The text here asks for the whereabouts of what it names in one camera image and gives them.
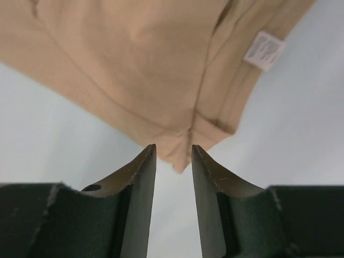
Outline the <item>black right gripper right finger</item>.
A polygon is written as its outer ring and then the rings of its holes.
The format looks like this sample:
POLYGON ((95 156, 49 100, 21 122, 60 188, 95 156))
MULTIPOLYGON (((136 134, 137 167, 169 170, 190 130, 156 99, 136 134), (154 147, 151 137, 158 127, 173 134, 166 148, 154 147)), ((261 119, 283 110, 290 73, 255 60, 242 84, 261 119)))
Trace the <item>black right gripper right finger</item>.
POLYGON ((192 146, 191 159, 202 257, 234 257, 240 247, 230 200, 264 189, 217 163, 199 145, 192 146))

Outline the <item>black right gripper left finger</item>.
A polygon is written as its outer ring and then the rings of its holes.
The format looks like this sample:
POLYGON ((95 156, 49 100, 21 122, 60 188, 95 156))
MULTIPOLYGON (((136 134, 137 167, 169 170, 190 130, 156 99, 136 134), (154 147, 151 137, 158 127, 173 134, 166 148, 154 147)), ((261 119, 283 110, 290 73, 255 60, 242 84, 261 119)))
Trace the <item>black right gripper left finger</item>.
POLYGON ((156 145, 148 145, 131 162, 85 187, 81 193, 116 197, 110 257, 146 257, 156 175, 156 145))

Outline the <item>beige t shirt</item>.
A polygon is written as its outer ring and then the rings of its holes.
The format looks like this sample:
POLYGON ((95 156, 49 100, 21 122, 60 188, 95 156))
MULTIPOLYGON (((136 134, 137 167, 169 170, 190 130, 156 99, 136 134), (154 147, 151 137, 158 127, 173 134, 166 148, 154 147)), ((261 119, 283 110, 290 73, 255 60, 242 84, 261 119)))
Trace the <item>beige t shirt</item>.
POLYGON ((313 1, 1 1, 1 62, 181 173, 234 135, 313 1))

